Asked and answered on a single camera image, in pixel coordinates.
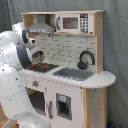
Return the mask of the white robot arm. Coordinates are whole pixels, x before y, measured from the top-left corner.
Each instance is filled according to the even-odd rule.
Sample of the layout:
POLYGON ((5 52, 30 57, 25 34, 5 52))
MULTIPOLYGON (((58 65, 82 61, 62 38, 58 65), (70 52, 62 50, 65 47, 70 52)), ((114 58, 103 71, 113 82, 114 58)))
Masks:
POLYGON ((0 104, 8 118, 2 128, 13 128, 15 123, 19 128, 50 128, 49 120, 33 108, 19 75, 32 63, 31 41, 22 22, 0 33, 0 104))

